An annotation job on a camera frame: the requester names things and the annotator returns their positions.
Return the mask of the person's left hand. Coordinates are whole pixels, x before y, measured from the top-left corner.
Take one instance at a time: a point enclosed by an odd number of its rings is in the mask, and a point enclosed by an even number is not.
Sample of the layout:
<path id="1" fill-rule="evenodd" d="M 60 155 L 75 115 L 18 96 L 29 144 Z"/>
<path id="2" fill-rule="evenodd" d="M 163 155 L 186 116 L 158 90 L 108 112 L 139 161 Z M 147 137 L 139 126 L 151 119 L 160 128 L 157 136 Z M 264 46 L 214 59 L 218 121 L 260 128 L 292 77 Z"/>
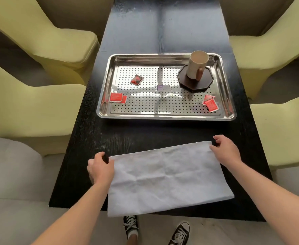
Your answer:
<path id="1" fill-rule="evenodd" d="M 93 184 L 104 184 L 110 186 L 114 176 L 105 175 L 105 163 L 114 161 L 105 152 L 98 152 L 93 159 L 88 160 L 87 171 Z"/>

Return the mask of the person's right hand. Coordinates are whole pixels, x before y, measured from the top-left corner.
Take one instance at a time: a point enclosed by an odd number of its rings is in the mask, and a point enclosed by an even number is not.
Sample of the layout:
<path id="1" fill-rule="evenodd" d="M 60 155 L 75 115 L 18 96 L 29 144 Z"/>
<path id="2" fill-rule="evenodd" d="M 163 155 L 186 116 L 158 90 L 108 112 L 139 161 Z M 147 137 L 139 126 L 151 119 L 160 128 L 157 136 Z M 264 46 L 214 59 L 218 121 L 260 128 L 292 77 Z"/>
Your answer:
<path id="1" fill-rule="evenodd" d="M 217 159 L 223 166 L 232 169 L 242 163 L 240 152 L 237 146 L 224 135 L 215 135 L 213 139 L 216 142 L 215 146 L 223 149 L 223 158 Z"/>

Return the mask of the white cloth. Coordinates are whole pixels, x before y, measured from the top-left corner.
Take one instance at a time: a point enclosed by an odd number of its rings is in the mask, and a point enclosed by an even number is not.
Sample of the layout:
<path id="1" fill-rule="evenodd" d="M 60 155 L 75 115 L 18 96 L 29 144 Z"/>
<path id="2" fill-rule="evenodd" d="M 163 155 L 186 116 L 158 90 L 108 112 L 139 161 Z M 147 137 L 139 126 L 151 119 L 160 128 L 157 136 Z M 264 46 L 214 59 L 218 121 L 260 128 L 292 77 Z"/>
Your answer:
<path id="1" fill-rule="evenodd" d="M 108 217 L 233 199 L 210 145 L 211 141 L 201 141 L 112 156 L 115 175 L 108 192 Z"/>

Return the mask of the person's left forearm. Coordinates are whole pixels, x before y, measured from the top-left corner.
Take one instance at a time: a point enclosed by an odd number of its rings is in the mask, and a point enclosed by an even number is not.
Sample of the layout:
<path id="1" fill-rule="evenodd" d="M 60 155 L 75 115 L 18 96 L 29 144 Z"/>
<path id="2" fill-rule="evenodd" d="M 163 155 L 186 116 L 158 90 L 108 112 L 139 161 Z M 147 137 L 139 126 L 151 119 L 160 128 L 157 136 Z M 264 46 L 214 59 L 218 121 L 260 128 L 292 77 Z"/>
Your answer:
<path id="1" fill-rule="evenodd" d="M 31 245 L 89 245 L 110 184 L 109 181 L 96 181 L 74 206 Z"/>

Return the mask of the person's right forearm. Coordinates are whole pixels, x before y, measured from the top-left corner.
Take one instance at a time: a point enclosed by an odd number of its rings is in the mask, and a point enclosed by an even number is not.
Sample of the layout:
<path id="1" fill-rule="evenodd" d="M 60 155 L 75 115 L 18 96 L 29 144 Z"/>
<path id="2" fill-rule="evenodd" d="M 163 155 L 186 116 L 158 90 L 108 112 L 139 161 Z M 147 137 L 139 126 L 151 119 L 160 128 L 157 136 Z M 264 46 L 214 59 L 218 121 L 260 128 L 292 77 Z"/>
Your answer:
<path id="1" fill-rule="evenodd" d="M 287 245 L 299 245 L 299 196 L 280 187 L 241 160 L 222 162 Z"/>

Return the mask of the person's left black sneaker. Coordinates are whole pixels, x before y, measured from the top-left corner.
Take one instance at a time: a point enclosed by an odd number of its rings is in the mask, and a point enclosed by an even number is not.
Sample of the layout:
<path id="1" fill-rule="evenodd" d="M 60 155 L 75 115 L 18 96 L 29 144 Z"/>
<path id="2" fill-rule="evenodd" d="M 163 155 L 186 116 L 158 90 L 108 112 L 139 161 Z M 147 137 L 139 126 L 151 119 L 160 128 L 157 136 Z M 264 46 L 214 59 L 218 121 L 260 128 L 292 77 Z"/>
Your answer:
<path id="1" fill-rule="evenodd" d="M 126 231 L 127 239 L 132 235 L 135 235 L 138 238 L 139 235 L 139 227 L 138 227 L 138 219 L 136 215 L 132 216 L 124 216 L 123 217 L 124 229 Z"/>

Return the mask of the person's black sneaker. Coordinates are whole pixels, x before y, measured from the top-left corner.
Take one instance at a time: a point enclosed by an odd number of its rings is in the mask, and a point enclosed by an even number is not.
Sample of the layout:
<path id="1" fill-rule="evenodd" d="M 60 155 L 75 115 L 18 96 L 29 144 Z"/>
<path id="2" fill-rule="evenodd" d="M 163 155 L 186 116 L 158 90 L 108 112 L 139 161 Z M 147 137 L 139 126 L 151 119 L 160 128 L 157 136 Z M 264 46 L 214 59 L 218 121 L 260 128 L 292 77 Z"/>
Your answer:
<path id="1" fill-rule="evenodd" d="M 138 219 L 136 215 L 132 216 L 124 216 L 123 217 L 124 229 L 126 231 L 127 239 L 132 235 L 135 235 L 138 238 L 139 235 L 139 227 L 138 227 Z"/>
<path id="2" fill-rule="evenodd" d="M 175 229 L 168 245 L 187 245 L 190 237 L 190 225 L 188 222 L 181 222 Z"/>

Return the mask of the perforated stainless steel tray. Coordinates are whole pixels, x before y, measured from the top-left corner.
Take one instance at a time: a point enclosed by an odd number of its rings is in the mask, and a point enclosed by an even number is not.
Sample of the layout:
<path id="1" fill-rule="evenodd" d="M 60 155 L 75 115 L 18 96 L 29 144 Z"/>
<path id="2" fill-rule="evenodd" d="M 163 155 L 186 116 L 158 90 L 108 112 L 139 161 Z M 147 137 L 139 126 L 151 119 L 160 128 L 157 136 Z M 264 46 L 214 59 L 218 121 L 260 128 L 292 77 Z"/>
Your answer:
<path id="1" fill-rule="evenodd" d="M 189 57 L 190 53 L 111 55 L 106 66 L 97 115 L 103 119 L 236 119 L 222 57 L 209 53 L 207 67 L 214 80 L 206 91 L 197 93 L 181 88 L 177 78 L 179 70 L 188 64 Z M 135 74 L 144 77 L 139 86 L 130 84 Z M 171 90 L 157 91 L 157 85 L 170 85 Z M 109 102 L 111 92 L 127 95 L 126 104 Z M 203 104 L 205 94 L 215 96 L 218 111 L 208 111 Z"/>

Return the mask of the dark octagonal coaster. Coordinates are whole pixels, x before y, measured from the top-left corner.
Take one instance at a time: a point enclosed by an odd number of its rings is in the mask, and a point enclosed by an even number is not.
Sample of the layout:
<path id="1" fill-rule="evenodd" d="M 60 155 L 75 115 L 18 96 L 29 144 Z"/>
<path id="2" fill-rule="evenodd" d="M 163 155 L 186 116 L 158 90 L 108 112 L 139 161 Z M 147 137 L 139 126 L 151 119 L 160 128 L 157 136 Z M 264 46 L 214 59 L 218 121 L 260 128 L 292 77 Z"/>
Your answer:
<path id="1" fill-rule="evenodd" d="M 186 75 L 188 65 L 185 64 L 178 72 L 177 78 L 181 88 L 188 90 L 191 93 L 204 92 L 212 84 L 214 78 L 209 67 L 206 67 L 203 71 L 203 75 L 200 81 L 191 79 Z"/>

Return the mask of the person's right black sneaker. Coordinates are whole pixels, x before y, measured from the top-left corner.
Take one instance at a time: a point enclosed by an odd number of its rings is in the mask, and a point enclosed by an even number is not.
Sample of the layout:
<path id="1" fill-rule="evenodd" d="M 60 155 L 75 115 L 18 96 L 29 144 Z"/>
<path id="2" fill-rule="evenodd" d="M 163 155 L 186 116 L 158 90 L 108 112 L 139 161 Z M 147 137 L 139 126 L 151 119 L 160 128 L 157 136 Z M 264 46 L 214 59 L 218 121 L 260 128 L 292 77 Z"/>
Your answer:
<path id="1" fill-rule="evenodd" d="M 168 245 L 187 245 L 190 237 L 190 225 L 188 222 L 181 222 L 175 229 Z"/>

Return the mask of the dark red sachet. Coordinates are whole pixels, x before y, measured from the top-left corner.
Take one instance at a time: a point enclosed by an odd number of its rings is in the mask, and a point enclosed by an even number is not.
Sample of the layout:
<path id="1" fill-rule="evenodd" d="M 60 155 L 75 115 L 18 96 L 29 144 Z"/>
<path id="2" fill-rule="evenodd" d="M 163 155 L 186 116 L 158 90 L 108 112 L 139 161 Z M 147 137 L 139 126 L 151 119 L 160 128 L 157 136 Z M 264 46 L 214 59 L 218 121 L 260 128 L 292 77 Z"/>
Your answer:
<path id="1" fill-rule="evenodd" d="M 141 82 L 143 81 L 144 77 L 135 74 L 135 76 L 132 78 L 132 80 L 130 81 L 130 84 L 135 85 L 135 86 L 139 86 L 141 84 Z"/>

